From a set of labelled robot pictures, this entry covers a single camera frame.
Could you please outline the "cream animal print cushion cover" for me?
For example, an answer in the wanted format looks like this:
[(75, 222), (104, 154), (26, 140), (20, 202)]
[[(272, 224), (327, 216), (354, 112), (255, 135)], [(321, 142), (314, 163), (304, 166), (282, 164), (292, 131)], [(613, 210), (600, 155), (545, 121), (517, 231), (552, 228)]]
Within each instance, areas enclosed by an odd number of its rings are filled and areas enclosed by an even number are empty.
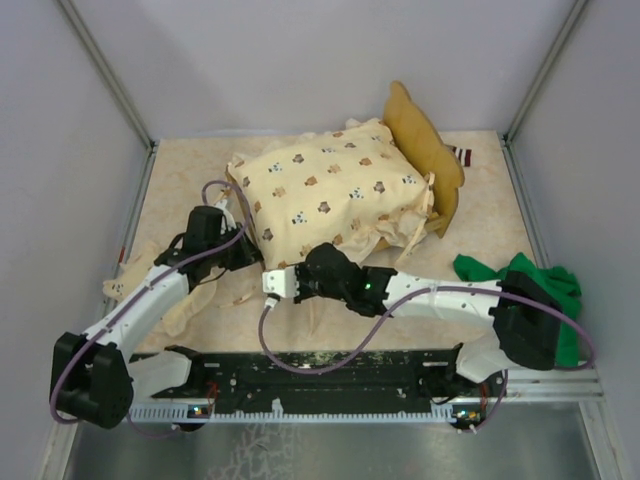
[(331, 243), (361, 263), (386, 241), (404, 255), (426, 235), (436, 176), (414, 168), (381, 120), (304, 134), (227, 166), (247, 198), (266, 270), (302, 262)]

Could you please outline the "wooden pet bed frame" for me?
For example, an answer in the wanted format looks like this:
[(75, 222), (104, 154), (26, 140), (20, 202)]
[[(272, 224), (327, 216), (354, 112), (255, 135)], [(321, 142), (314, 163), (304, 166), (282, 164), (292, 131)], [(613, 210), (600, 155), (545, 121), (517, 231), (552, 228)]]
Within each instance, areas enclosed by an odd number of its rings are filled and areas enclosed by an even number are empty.
[[(377, 119), (391, 130), (396, 147), (414, 168), (421, 173), (435, 174), (435, 203), (425, 223), (425, 237), (430, 233), (443, 236), (455, 215), (459, 190), (465, 181), (461, 163), (443, 142), (430, 119), (412, 101), (408, 90), (401, 82), (392, 82), (383, 116)], [(275, 143), (290, 145), (299, 137), (291, 142)], [(255, 239), (249, 202), (243, 212), (251, 219), (250, 231)], [(373, 252), (387, 247), (393, 246), (386, 241), (380, 241)]]

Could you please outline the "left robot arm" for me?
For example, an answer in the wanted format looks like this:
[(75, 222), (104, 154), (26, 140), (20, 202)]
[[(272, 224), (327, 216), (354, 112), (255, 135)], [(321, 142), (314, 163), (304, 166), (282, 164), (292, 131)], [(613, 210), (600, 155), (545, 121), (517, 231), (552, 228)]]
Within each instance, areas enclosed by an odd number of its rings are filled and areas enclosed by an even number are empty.
[(208, 373), (196, 352), (171, 347), (138, 361), (132, 356), (173, 307), (194, 298), (213, 270), (235, 271), (261, 261), (246, 229), (226, 201), (195, 207), (185, 232), (156, 258), (131, 294), (83, 333), (64, 333), (53, 350), (49, 406), (54, 419), (111, 429), (134, 403), (155, 394), (172, 388), (189, 397), (201, 394)]

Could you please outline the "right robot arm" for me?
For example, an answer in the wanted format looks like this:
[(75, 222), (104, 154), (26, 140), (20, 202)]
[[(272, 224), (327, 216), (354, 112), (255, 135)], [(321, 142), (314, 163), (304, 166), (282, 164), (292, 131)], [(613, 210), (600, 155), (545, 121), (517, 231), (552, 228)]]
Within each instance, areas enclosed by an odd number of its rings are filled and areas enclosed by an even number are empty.
[(297, 303), (321, 297), (341, 301), (365, 317), (390, 313), (481, 329), (479, 338), (455, 348), (446, 372), (448, 387), (458, 395), (470, 395), (491, 375), (515, 366), (555, 367), (559, 305), (524, 273), (510, 272), (503, 280), (445, 282), (359, 266), (324, 243), (294, 266), (293, 275)]

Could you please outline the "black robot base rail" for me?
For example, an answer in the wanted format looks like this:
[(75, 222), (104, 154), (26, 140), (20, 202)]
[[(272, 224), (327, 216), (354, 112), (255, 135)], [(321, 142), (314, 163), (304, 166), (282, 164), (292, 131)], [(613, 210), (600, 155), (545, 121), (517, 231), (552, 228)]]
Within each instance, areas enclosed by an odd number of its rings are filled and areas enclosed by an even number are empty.
[(454, 373), (450, 350), (368, 351), (340, 369), (314, 369), (343, 352), (291, 352), (289, 372), (260, 353), (195, 356), (181, 386), (141, 393), (126, 418), (173, 423), (194, 431), (206, 423), (445, 424), (477, 432), (498, 407), (510, 403), (599, 400), (594, 370), (535, 371), (520, 367), (480, 382)]

